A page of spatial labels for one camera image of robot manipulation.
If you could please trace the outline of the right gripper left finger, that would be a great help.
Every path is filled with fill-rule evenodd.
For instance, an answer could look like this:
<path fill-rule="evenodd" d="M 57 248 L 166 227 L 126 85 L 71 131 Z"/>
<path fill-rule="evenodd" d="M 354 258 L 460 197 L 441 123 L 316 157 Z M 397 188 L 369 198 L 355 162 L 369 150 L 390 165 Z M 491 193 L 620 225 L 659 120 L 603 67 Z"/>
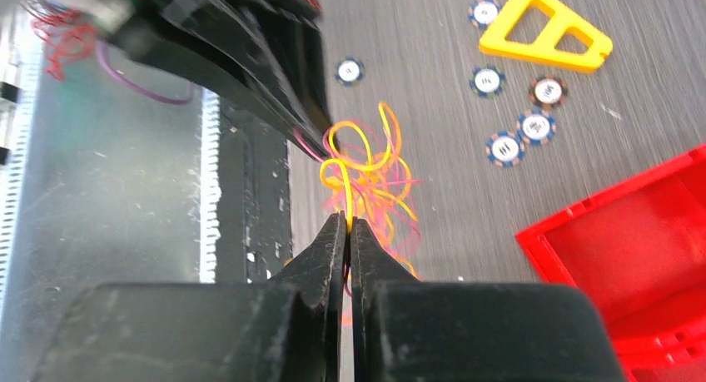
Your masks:
<path fill-rule="evenodd" d="M 71 304 L 35 381 L 336 381 L 346 219 L 260 283 L 110 283 Z"/>

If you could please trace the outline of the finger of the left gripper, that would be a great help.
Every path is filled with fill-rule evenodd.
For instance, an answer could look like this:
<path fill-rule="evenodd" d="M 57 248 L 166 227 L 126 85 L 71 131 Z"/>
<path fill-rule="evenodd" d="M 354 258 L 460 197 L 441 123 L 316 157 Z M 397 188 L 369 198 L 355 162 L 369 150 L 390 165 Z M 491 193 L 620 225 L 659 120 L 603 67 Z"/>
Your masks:
<path fill-rule="evenodd" d="M 312 156 L 331 127 L 318 0 L 110 0 L 129 59 L 243 107 Z"/>

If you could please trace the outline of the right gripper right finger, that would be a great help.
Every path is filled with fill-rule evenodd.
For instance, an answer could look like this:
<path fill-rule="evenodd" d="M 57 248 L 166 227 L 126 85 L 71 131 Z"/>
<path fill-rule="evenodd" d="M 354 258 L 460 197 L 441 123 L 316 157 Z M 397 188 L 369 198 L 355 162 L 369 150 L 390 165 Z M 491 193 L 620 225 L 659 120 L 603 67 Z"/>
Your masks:
<path fill-rule="evenodd" d="M 588 297 L 567 285 L 423 282 L 369 224 L 350 233 L 358 381 L 622 381 Z"/>

